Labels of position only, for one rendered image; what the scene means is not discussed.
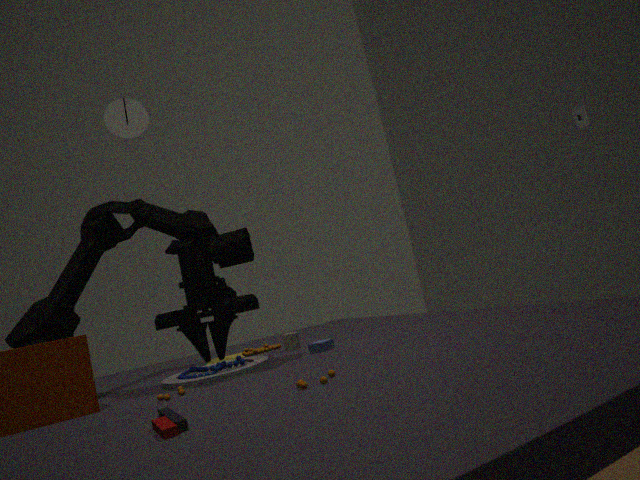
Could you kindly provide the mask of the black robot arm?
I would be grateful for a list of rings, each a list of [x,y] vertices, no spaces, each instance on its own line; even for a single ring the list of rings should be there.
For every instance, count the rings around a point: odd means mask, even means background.
[[[129,213],[134,222],[124,229],[113,214]],[[17,349],[73,337],[80,317],[74,312],[103,253],[142,227],[173,236],[166,254],[178,255],[181,277],[251,262],[254,252],[247,228],[219,234],[203,211],[178,213],[141,199],[110,201],[90,209],[81,225],[81,242],[50,294],[34,302],[5,338]],[[213,261],[212,261],[213,260]]]

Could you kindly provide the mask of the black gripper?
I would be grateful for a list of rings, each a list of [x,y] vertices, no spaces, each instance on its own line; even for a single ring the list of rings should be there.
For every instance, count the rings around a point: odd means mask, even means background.
[[[220,299],[217,282],[221,281],[220,276],[215,276],[215,271],[183,276],[182,283],[178,285],[184,289],[187,305],[182,310],[158,314],[155,320],[158,331],[179,326],[177,331],[189,339],[206,362],[211,360],[206,336],[207,323],[221,361],[225,358],[230,326],[235,318],[238,319],[236,314],[259,309],[258,299],[253,294]],[[208,307],[214,309],[209,310]],[[202,312],[197,313],[201,309]],[[213,321],[201,323],[200,318],[213,315]]]

